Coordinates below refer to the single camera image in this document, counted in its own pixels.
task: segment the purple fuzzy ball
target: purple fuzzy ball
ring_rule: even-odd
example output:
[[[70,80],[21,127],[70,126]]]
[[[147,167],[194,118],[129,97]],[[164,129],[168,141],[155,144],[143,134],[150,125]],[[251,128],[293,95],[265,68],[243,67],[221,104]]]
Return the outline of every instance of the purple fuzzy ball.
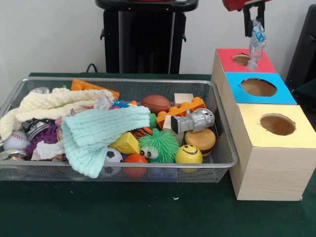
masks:
[[[55,144],[57,143],[57,125],[50,124],[49,128],[44,132],[41,132],[37,135],[31,142],[30,145],[26,147],[26,153],[31,156],[33,151],[39,142],[44,141],[47,144]]]

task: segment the black cable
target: black cable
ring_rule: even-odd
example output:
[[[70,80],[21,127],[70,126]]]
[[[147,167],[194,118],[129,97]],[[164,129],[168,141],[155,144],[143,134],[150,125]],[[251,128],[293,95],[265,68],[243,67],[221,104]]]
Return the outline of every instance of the black cable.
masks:
[[[88,73],[89,70],[90,70],[90,68],[91,68],[91,66],[94,68],[94,72],[97,73],[98,70],[97,70],[96,66],[95,66],[93,63],[90,63],[90,64],[89,64],[89,66],[88,66],[88,68],[87,68],[87,70],[86,70],[85,72]]]

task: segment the yellow smiley ball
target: yellow smiley ball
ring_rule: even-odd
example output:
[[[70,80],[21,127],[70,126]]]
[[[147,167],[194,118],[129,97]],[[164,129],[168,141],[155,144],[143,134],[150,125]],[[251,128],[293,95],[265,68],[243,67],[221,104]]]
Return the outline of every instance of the yellow smiley ball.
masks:
[[[179,148],[176,155],[176,163],[201,164],[202,162],[202,153],[195,146],[184,145]]]

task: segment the white wall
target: white wall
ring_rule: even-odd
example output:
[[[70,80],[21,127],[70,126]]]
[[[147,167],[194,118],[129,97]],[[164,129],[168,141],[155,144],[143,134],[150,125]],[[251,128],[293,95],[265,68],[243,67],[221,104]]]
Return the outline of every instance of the white wall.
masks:
[[[266,6],[266,52],[285,79],[308,7],[315,0],[274,0]],[[0,1],[0,104],[30,72],[105,71],[103,10],[93,0]],[[217,47],[248,47],[243,14],[222,0],[200,0],[187,13],[181,73],[210,74]]]

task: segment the orange lego brick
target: orange lego brick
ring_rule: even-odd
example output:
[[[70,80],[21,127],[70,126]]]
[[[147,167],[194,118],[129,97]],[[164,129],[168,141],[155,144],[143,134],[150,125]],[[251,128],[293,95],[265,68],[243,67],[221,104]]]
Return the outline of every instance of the orange lego brick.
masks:
[[[187,115],[187,110],[190,110],[190,113],[193,113],[195,110],[201,109],[201,108],[206,109],[204,101],[199,97],[195,97],[191,103],[183,102],[179,108],[175,106],[171,107],[168,113],[165,111],[159,112],[157,116],[157,123],[159,127],[162,129],[166,115],[181,117],[181,116]]]
[[[71,85],[71,90],[104,90],[104,89],[112,92],[115,98],[117,99],[119,98],[119,92],[117,91],[109,90],[107,88],[103,88],[98,85],[93,85],[91,83],[88,83],[79,79],[74,79]]]

